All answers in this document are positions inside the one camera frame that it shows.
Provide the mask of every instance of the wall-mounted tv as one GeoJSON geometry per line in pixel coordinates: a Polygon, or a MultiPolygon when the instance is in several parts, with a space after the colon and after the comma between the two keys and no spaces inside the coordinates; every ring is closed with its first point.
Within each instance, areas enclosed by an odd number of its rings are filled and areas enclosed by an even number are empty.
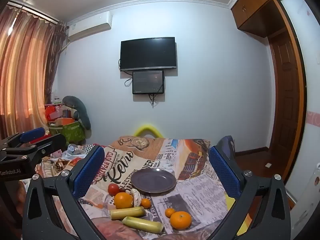
{"type": "Polygon", "coordinates": [[[177,68],[174,37],[121,42],[120,71],[177,68]]]}

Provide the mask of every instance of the blue gripper pad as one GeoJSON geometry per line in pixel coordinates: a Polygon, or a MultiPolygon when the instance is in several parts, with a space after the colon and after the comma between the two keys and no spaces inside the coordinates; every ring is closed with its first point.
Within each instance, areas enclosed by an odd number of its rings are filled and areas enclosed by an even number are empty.
{"type": "Polygon", "coordinates": [[[239,180],[214,146],[209,150],[209,161],[228,196],[238,199],[241,195],[239,180]]]}
{"type": "Polygon", "coordinates": [[[73,195],[76,199],[84,197],[104,161],[104,150],[98,147],[91,158],[83,166],[74,180],[73,195]]]}
{"type": "Polygon", "coordinates": [[[28,132],[24,132],[23,134],[21,134],[20,136],[20,142],[22,143],[28,143],[31,142],[35,139],[38,139],[42,136],[44,136],[45,130],[43,127],[39,127],[36,128],[34,130],[28,131],[28,132]]]}

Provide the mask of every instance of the air conditioner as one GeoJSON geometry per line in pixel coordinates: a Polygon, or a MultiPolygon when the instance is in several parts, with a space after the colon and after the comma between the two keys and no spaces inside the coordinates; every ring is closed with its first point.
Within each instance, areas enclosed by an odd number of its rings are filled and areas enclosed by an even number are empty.
{"type": "Polygon", "coordinates": [[[111,30],[112,14],[103,12],[81,20],[69,28],[69,41],[73,42],[92,34],[111,30]]]}

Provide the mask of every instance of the pink tile border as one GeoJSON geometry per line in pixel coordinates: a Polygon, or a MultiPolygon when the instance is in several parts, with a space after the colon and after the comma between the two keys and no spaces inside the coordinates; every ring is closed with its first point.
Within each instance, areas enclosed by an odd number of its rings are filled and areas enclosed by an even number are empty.
{"type": "Polygon", "coordinates": [[[320,127],[320,114],[307,111],[306,123],[320,127]]]}

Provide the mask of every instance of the green bag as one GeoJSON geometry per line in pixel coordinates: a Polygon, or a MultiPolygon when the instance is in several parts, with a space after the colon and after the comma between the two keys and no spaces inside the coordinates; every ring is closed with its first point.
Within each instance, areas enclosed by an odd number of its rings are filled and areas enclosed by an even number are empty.
{"type": "Polygon", "coordinates": [[[70,142],[77,143],[85,139],[84,128],[81,126],[79,121],[60,126],[49,124],[49,131],[51,135],[55,135],[58,133],[64,135],[67,140],[67,146],[70,142]]]}

